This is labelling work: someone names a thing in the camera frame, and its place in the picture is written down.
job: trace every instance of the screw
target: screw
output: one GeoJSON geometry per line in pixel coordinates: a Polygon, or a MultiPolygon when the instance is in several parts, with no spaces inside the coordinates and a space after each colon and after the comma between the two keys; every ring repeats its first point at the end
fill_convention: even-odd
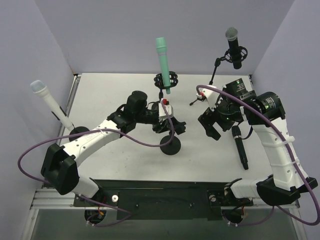
{"type": "Polygon", "coordinates": [[[119,199],[118,195],[113,195],[111,198],[112,202],[114,203],[118,202],[118,199],[119,199]]]}
{"type": "Polygon", "coordinates": [[[209,200],[211,202],[215,202],[217,199],[216,199],[216,196],[212,194],[212,195],[209,196],[209,200]]]}

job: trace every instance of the lavender wall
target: lavender wall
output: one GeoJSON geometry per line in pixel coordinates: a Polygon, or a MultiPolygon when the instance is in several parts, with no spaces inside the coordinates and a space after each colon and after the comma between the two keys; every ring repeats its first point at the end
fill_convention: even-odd
{"type": "Polygon", "coordinates": [[[35,0],[76,73],[157,73],[155,39],[165,37],[171,70],[211,74],[228,49],[226,29],[249,47],[240,70],[252,74],[294,0],[35,0]]]}
{"type": "MultiPolygon", "coordinates": [[[[320,1],[295,0],[253,74],[254,88],[279,95],[286,111],[294,148],[309,176],[320,181],[320,1]]],[[[320,187],[315,189],[320,200],[320,187]]],[[[301,197],[301,216],[314,221],[308,194],[301,197]]],[[[308,238],[319,239],[319,226],[305,226],[308,238]]]]}
{"type": "MultiPolygon", "coordinates": [[[[46,82],[64,106],[73,74],[33,0],[1,1],[0,35],[0,238],[16,240],[40,186],[19,172],[18,157],[33,144],[55,137],[59,128],[30,83],[46,82]]],[[[32,151],[24,168],[39,176],[44,153],[44,147],[32,151]]]]}

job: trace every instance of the green microphone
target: green microphone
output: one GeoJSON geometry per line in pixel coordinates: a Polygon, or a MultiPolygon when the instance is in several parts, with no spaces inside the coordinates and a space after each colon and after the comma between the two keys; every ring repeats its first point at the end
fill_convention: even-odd
{"type": "MultiPolygon", "coordinates": [[[[167,43],[164,37],[159,37],[155,40],[156,51],[159,56],[159,62],[161,67],[161,75],[163,86],[170,87],[170,75],[169,75],[169,67],[168,67],[168,58],[167,58],[167,43]]],[[[170,88],[167,88],[166,94],[170,94],[170,88]]]]}

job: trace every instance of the microphone clip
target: microphone clip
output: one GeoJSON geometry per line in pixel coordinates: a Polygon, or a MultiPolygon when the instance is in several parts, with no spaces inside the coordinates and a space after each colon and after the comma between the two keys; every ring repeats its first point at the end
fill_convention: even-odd
{"type": "Polygon", "coordinates": [[[162,78],[162,74],[159,73],[155,76],[154,80],[154,85],[159,88],[160,90],[164,89],[170,89],[178,84],[178,75],[174,71],[169,71],[169,77],[170,77],[170,86],[164,86],[164,81],[162,78]]]}
{"type": "MultiPolygon", "coordinates": [[[[240,58],[240,62],[243,62],[246,58],[247,58],[247,56],[248,56],[248,50],[245,48],[245,47],[243,47],[243,46],[239,46],[239,49],[240,49],[240,52],[239,52],[239,54],[241,55],[241,58],[240,58]]],[[[220,60],[220,62],[219,63],[217,63],[218,65],[217,65],[217,67],[221,64],[221,61],[227,61],[228,63],[233,63],[234,61],[233,61],[233,59],[231,58],[231,56],[230,56],[230,48],[224,53],[224,56],[223,57],[220,57],[220,58],[217,58],[216,59],[216,61],[215,61],[215,63],[214,63],[214,66],[216,66],[216,62],[217,62],[217,60],[220,60]]]]}

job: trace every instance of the robotic arm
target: robotic arm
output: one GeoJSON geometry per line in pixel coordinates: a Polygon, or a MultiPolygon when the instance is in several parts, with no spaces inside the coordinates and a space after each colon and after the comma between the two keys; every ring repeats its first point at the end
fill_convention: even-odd
{"type": "Polygon", "coordinates": [[[134,91],[115,112],[107,117],[93,130],[97,133],[84,134],[71,142],[58,146],[56,143],[47,149],[41,174],[61,194],[73,192],[87,198],[100,200],[100,188],[90,178],[78,173],[78,167],[94,152],[106,144],[122,137],[135,129],[137,123],[152,124],[156,133],[170,131],[171,118],[174,131],[179,135],[185,132],[185,122],[178,122],[173,115],[173,108],[165,99],[162,104],[156,102],[151,109],[147,107],[147,95],[142,91],[134,91]]]}
{"type": "Polygon", "coordinates": [[[286,143],[290,145],[295,163],[303,177],[312,189],[317,187],[317,180],[306,174],[293,148],[292,142],[295,138],[288,133],[285,111],[279,97],[273,92],[265,92],[257,96],[254,90],[246,90],[241,78],[227,84],[222,91],[244,101],[263,114],[285,137],[283,142],[261,118],[237,102],[215,91],[203,89],[197,97],[200,101],[206,100],[209,107],[198,118],[198,121],[204,127],[206,135],[215,140],[220,138],[221,135],[213,127],[214,123],[218,123],[225,132],[230,130],[236,122],[248,121],[261,140],[273,172],[266,179],[236,179],[227,185],[226,195],[236,199],[261,198],[271,206],[291,204],[299,199],[300,194],[307,192],[307,189],[294,167],[294,162],[291,161],[285,147],[286,143]]]}

